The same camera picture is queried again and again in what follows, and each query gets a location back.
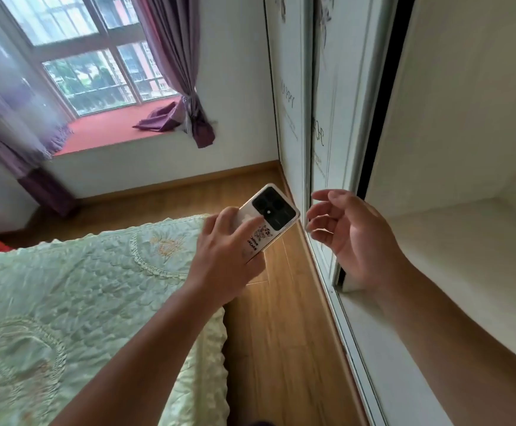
pink window sill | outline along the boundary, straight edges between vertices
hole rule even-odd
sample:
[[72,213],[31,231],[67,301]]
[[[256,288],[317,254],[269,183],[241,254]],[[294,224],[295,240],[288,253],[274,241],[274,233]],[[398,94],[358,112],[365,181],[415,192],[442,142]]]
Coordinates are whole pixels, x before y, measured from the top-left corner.
[[70,123],[73,134],[69,136],[63,149],[57,152],[55,156],[165,134],[138,130],[132,126],[136,125],[140,119],[146,118],[158,107],[180,99],[181,96],[173,96],[167,99],[150,101],[141,106],[127,106],[79,118]]

phone case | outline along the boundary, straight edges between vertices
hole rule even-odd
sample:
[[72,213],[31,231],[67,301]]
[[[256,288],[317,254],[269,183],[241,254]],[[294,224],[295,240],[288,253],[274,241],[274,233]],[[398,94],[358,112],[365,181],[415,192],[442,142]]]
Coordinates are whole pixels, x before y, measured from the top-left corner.
[[268,189],[268,187],[273,188],[281,196],[284,202],[295,211],[295,216],[279,230],[275,230],[271,224],[268,223],[268,221],[264,220],[264,224],[259,229],[257,229],[252,236],[250,236],[250,238],[247,240],[247,243],[244,245],[244,250],[242,253],[247,261],[250,261],[260,251],[263,251],[269,244],[271,244],[278,236],[283,234],[283,232],[289,229],[293,223],[299,219],[299,210],[297,210],[297,208],[278,187],[272,183],[269,183],[264,185],[262,189],[258,191],[258,193],[254,194],[252,198],[239,209],[238,214],[234,220],[235,227],[233,229],[236,229],[246,220],[261,215],[260,212],[254,207],[253,201],[266,189]]

window frame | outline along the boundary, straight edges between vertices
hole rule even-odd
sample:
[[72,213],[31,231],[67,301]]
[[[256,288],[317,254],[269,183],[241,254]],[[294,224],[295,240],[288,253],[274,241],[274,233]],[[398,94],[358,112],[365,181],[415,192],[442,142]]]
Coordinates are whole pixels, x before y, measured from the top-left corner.
[[[83,0],[84,6],[92,22],[97,28],[97,32],[85,35],[81,37],[70,38],[61,40],[58,42],[45,43],[43,45],[34,45],[25,31],[21,28],[19,23],[13,17],[13,14],[9,11],[5,3],[0,0],[0,26],[6,35],[12,40],[15,46],[20,50],[21,55],[30,64],[30,66],[38,73],[39,77],[42,78],[43,83],[47,86],[52,96],[58,102],[59,106],[63,111],[70,117],[71,120],[76,120],[85,116],[94,114],[100,114],[106,111],[113,111],[122,109],[129,106],[141,106],[142,104],[152,102],[155,100],[166,99],[177,95],[168,95],[157,97],[143,101],[141,98],[138,86],[132,79],[130,72],[126,67],[126,63],[118,50],[119,46],[139,43],[146,41],[146,37],[141,25],[141,22],[135,24],[123,25],[116,28],[108,28],[106,22],[102,17],[102,13],[98,8],[98,5],[94,0]],[[126,81],[126,84],[132,92],[136,103],[130,103],[123,106],[103,109],[101,111],[92,112],[90,114],[77,114],[75,108],[70,104],[68,98],[63,94],[61,89],[55,83],[53,78],[46,71],[43,63],[47,61],[54,61],[60,58],[68,58],[80,54],[84,54],[91,51],[97,50],[109,50],[112,57],[122,76]]]

black camera module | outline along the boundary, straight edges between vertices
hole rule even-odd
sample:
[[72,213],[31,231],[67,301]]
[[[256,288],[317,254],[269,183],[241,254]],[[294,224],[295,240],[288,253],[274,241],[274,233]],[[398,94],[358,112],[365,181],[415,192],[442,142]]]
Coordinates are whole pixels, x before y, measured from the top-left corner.
[[274,230],[281,230],[295,217],[295,211],[272,187],[266,188],[252,204]]

forearm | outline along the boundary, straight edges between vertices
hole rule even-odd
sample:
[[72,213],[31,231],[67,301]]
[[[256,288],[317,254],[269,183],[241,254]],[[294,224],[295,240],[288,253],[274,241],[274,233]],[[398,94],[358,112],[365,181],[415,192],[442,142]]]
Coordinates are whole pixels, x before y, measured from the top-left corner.
[[155,425],[187,354],[216,308],[186,284],[55,418],[52,425]]
[[411,264],[374,294],[456,426],[516,424],[516,355]]

